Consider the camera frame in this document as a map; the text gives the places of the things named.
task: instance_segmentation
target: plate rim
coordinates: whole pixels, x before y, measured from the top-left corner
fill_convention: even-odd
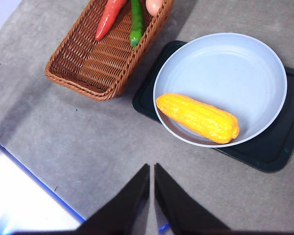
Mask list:
[[[157,108],[157,105],[156,105],[156,99],[155,99],[155,90],[156,90],[156,85],[157,85],[157,82],[158,82],[158,78],[159,78],[159,74],[161,73],[162,69],[166,66],[166,64],[168,63],[168,61],[174,57],[177,53],[179,53],[180,50],[182,50],[184,47],[187,47],[189,46],[190,44],[198,41],[198,40],[201,40],[203,38],[207,38],[207,37],[214,37],[214,36],[219,36],[219,35],[235,35],[235,36],[238,36],[238,37],[245,37],[245,38],[248,38],[248,39],[251,39],[251,40],[254,40],[258,43],[260,43],[262,46],[266,47],[269,52],[271,52],[271,54],[273,54],[273,56],[276,58],[277,62],[279,63],[281,69],[282,69],[282,73],[283,73],[283,78],[284,78],[284,92],[283,92],[283,97],[282,97],[282,102],[279,106],[279,108],[277,109],[276,113],[274,114],[274,116],[271,118],[271,120],[263,127],[261,128],[259,131],[257,131],[255,134],[251,135],[250,137],[248,138],[245,138],[241,141],[237,141],[237,142],[230,142],[230,143],[226,143],[226,144],[201,144],[201,143],[196,143],[196,142],[192,142],[192,141],[189,141],[181,136],[179,136],[178,134],[176,134],[174,131],[172,131],[165,123],[164,121],[162,120],[162,118],[160,117],[159,115],[159,112],[158,112],[158,108]],[[166,130],[168,130],[172,135],[174,135],[176,138],[186,142],[186,143],[189,143],[189,144],[192,144],[192,145],[196,145],[196,146],[201,146],[201,147],[208,147],[208,148],[222,148],[222,147],[229,147],[229,146],[234,146],[234,145],[238,145],[240,143],[243,143],[243,142],[246,142],[254,137],[256,137],[257,135],[259,135],[260,133],[262,133],[263,131],[265,131],[273,122],[274,120],[277,118],[277,116],[279,115],[279,113],[281,112],[282,110],[282,107],[284,105],[284,102],[285,102],[285,98],[286,98],[286,94],[287,94],[287,77],[286,77],[286,71],[285,71],[285,68],[282,64],[282,61],[281,59],[278,57],[278,55],[273,51],[272,48],[270,48],[267,44],[265,44],[264,42],[254,38],[254,37],[251,37],[251,36],[248,36],[248,35],[245,35],[245,34],[241,34],[241,33],[232,33],[232,32],[223,32],[223,33],[212,33],[212,34],[207,34],[207,35],[204,35],[204,36],[201,36],[201,37],[198,37],[198,38],[195,38],[191,41],[189,41],[188,43],[186,43],[185,45],[183,45],[182,47],[180,47],[178,50],[176,50],[166,61],[165,63],[163,64],[163,66],[161,67],[161,69],[159,70],[158,74],[157,74],[157,77],[156,77],[156,80],[155,80],[155,83],[154,83],[154,86],[153,86],[153,93],[152,93],[152,99],[153,99],[153,105],[154,105],[154,108],[155,108],[155,111],[156,111],[156,114],[160,120],[160,122],[162,123],[162,125],[165,127]]]

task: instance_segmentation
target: blue edge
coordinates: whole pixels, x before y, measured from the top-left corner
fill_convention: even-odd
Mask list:
[[[59,203],[69,214],[71,214],[80,223],[84,223],[85,219],[73,210],[65,201],[63,201],[57,194],[48,188],[40,179],[38,179],[29,169],[27,169],[19,160],[17,160],[8,150],[0,145],[0,149],[19,167],[21,168],[31,179],[33,179],[49,196],[51,196],[57,203]]]

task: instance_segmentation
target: egg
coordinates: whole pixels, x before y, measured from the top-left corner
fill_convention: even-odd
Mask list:
[[[152,16],[156,16],[162,4],[163,0],[146,0],[147,11]]]

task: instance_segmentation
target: toy vegetable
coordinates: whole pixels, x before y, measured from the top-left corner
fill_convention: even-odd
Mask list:
[[[148,13],[152,16],[156,16],[162,4],[163,0],[146,0]]]
[[[240,132],[234,115],[181,94],[163,94],[156,105],[168,117],[216,143],[228,143]]]
[[[136,47],[144,34],[144,16],[140,0],[131,0],[131,33],[129,39],[132,47]]]
[[[111,29],[127,0],[108,0],[97,26],[95,40],[100,41]]]

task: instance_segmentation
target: green chili pepper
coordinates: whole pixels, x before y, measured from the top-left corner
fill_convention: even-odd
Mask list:
[[[131,46],[136,47],[144,34],[144,15],[140,0],[131,0]]]

